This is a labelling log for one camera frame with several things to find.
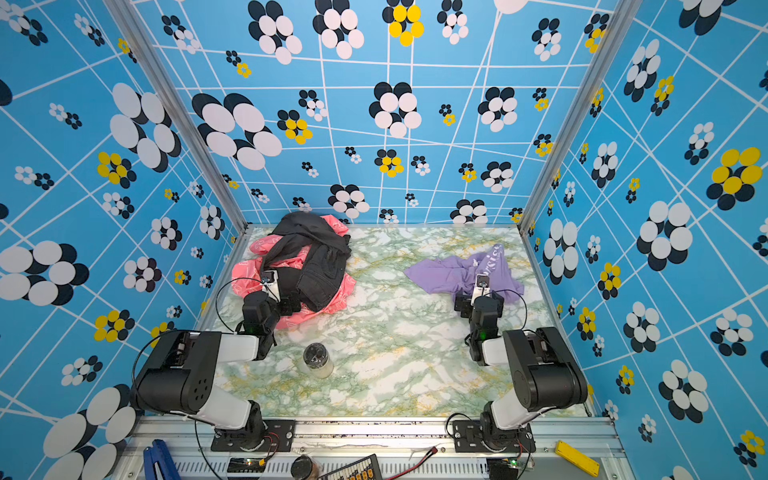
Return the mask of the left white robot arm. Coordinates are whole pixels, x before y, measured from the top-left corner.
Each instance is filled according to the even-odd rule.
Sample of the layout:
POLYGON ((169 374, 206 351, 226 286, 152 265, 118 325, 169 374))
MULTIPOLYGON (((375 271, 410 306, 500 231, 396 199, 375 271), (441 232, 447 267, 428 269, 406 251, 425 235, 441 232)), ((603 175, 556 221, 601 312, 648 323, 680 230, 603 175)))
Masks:
POLYGON ((246 295, 243 322, 233 333, 162 333, 141 370, 132 372, 132 405, 211 426, 214 452, 288 452, 295 421, 267 421, 256 401, 236 397, 215 385, 218 365, 266 358, 276 345, 275 330, 282 313, 280 297, 264 288, 246 295))

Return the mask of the round dark cap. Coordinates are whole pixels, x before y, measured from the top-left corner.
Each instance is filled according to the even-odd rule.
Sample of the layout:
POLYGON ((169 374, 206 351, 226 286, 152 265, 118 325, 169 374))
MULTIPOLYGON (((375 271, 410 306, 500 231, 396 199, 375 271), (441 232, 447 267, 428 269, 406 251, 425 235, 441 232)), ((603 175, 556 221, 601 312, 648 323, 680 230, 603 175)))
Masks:
POLYGON ((320 467, 310 456, 304 454, 293 461, 290 474, 294 480, 317 480, 320 467))

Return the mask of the black keypad device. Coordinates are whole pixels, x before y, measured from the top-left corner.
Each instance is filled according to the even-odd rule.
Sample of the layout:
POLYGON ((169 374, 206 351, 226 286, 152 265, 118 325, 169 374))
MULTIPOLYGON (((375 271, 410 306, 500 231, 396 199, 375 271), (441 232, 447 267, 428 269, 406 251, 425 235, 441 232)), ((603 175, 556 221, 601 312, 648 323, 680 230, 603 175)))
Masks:
POLYGON ((319 480, 383 480, 378 458, 375 454, 363 457, 350 464, 331 470, 318 477, 319 480))

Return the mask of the black denim cloth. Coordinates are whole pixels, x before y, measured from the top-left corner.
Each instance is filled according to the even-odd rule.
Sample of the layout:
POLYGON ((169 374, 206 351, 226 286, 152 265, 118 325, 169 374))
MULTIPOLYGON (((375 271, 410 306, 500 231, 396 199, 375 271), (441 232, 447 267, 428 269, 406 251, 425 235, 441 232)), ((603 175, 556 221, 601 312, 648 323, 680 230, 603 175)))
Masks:
POLYGON ((288 298, 294 309, 299 303, 314 313, 343 309, 355 286, 346 273, 348 258, 348 253, 325 245, 311 247, 300 268, 276 269, 280 295, 288 298))

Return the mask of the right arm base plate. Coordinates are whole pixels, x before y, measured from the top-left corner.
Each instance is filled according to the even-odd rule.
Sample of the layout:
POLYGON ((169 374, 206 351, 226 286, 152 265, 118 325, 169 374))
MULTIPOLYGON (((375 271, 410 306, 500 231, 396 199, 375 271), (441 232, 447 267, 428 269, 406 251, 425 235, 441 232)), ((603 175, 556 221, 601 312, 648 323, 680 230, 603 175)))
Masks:
POLYGON ((531 428, 502 430, 492 424, 484 425, 476 420, 453 419, 447 433, 454 442, 457 453, 504 453, 512 455, 536 452, 531 428))

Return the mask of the purple cloth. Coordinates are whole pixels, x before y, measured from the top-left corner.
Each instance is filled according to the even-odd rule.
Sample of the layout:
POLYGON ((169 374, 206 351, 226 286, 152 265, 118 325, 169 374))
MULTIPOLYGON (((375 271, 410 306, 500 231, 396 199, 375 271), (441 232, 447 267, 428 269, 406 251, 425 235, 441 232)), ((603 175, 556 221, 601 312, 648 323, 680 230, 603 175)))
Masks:
POLYGON ((429 294, 471 293, 478 275, 487 275, 490 289, 500 292, 506 302, 516 302, 525 287, 516 280, 508 266, 505 249, 495 244, 487 252, 480 252, 466 259, 451 256, 437 260, 423 260, 407 268, 404 274, 429 294))

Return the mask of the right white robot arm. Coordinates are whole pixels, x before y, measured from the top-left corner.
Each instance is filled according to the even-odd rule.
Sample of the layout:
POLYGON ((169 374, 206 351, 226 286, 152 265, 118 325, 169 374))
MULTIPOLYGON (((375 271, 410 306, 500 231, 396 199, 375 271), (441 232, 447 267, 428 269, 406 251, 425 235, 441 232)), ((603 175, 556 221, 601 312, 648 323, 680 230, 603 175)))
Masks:
POLYGON ((497 292, 458 294, 454 310, 469 324, 465 344, 481 366, 507 366, 512 389, 486 404, 477 421, 461 422, 451 434, 458 451, 534 452, 529 424, 554 410, 583 404, 588 385, 571 350, 555 327, 501 331, 504 299, 497 292))

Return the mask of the dark grey cloth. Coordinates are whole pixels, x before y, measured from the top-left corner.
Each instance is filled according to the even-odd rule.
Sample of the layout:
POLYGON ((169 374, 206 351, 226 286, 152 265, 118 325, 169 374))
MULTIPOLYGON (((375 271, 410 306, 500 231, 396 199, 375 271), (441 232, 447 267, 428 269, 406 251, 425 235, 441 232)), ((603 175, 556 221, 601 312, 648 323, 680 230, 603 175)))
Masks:
POLYGON ((260 253, 263 269, 298 258, 305 247, 309 248, 306 260, 320 254, 328 261, 346 261, 351 255, 349 228, 333 215, 301 211, 287 214, 270 237, 276 237, 277 241, 265 253, 260 253))

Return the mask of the clear jar black lid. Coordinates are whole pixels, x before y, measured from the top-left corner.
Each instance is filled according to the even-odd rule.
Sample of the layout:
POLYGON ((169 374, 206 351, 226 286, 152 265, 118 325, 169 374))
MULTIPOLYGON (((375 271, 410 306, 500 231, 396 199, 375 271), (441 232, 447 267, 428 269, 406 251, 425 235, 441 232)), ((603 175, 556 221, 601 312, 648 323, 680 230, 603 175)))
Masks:
POLYGON ((334 370, 334 363, 328 349, 322 343, 312 343, 303 352, 303 361, 310 374, 317 378, 328 378, 334 370))

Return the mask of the blue clamp tool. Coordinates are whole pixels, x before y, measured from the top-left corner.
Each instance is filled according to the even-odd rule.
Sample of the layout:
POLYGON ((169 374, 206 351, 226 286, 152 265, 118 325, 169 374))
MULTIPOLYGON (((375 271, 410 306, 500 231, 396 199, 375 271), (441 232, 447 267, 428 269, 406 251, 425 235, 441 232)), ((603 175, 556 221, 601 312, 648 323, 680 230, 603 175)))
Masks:
POLYGON ((167 444, 155 439, 143 450, 144 477, 146 480, 180 480, 180 474, 167 444))

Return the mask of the pink patterned cloth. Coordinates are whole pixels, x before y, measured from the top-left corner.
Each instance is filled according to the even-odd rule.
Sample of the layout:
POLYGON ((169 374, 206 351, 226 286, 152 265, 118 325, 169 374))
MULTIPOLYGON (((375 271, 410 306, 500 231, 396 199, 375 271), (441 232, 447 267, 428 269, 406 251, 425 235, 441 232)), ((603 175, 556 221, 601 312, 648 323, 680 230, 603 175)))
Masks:
MULTIPOLYGON (((300 268, 307 255, 308 247, 305 247, 299 254, 298 258, 294 258, 288 261, 279 262, 276 267, 262 268, 262 258, 260 253, 265 253, 270 247, 277 241, 276 237, 270 237, 270 234, 256 240, 250 245, 251 252, 255 257, 251 260, 245 260, 235 265, 232 270, 232 284, 231 288, 233 292, 241 298, 246 298, 248 295, 256 292, 265 292, 270 300, 273 298, 263 288, 261 282, 261 274, 264 270, 276 270, 278 267, 290 266, 300 268)), ((307 310, 300 303, 300 312, 294 315, 281 315, 280 320, 277 323, 279 330, 285 330, 288 328, 296 327, 302 323, 305 323, 320 314, 334 314, 338 313, 348 306, 348 299, 352 296, 353 292, 346 298, 345 307, 335 312, 329 312, 327 310, 319 313, 314 313, 307 310)))

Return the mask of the small circuit board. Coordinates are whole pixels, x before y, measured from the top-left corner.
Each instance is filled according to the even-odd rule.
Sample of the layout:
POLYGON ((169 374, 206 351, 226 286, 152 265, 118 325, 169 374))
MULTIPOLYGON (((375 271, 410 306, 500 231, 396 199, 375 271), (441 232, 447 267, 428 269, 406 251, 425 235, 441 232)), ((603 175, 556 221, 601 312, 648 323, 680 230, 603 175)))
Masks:
POLYGON ((262 474, 266 470, 266 465, 267 461, 265 459, 232 457, 227 465, 227 474, 262 474))

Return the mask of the aluminium front rail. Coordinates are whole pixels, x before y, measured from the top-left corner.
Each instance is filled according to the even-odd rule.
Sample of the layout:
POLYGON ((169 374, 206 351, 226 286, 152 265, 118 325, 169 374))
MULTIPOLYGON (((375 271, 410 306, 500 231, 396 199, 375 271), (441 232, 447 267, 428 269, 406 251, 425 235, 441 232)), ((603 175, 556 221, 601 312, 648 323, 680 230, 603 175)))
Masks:
POLYGON ((213 432, 177 418, 147 418, 134 432, 113 471, 115 479, 144 478, 143 450, 155 439, 166 442, 183 479, 288 479, 293 461, 310 456, 320 474, 375 454, 384 478, 486 479, 495 460, 507 460, 523 479, 584 479, 586 474, 559 457, 564 441, 596 460, 601 479, 631 479, 632 470, 612 423, 596 417, 540 418, 531 425, 535 453, 457 453, 442 418, 297 419, 289 452, 275 454, 262 474, 228 475, 232 457, 260 458, 257 453, 213 452, 213 432))

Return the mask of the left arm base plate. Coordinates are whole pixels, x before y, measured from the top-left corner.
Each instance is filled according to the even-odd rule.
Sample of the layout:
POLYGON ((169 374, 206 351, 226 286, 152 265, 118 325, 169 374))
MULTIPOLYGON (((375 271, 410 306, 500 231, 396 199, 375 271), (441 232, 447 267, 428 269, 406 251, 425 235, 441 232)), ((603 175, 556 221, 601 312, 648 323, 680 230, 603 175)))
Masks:
POLYGON ((296 429, 295 419, 266 419, 240 430, 214 430, 214 452, 289 452, 296 429))

